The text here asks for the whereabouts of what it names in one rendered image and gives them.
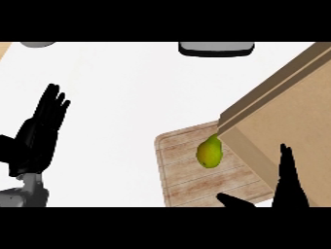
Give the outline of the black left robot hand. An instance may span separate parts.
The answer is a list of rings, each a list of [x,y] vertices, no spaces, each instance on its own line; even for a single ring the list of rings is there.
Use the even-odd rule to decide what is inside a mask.
[[[10,177],[25,173],[40,174],[49,167],[69,104],[59,86],[49,84],[16,137],[0,134],[0,162],[9,164]]]

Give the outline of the brown cardboard box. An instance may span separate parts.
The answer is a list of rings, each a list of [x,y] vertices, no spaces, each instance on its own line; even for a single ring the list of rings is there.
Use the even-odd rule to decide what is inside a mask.
[[[313,206],[331,206],[331,42],[314,43],[220,114],[218,139],[276,187],[280,147],[292,148]]]

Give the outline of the black and grey appliance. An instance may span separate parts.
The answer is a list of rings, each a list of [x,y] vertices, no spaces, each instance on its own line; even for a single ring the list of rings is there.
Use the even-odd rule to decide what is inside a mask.
[[[179,52],[184,56],[233,57],[249,55],[254,42],[180,42]]]

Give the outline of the grey round object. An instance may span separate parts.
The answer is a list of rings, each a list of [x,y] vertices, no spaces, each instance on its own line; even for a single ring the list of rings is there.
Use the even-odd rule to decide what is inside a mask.
[[[55,42],[21,42],[28,48],[44,48],[55,44]]]

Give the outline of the wooden cutting board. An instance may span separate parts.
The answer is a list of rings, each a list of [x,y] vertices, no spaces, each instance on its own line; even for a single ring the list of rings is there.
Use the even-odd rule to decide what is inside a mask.
[[[273,197],[273,191],[223,146],[223,159],[214,168],[196,161],[196,146],[217,132],[217,122],[198,124],[156,136],[153,146],[164,203],[167,207],[220,207],[218,193],[251,203]]]

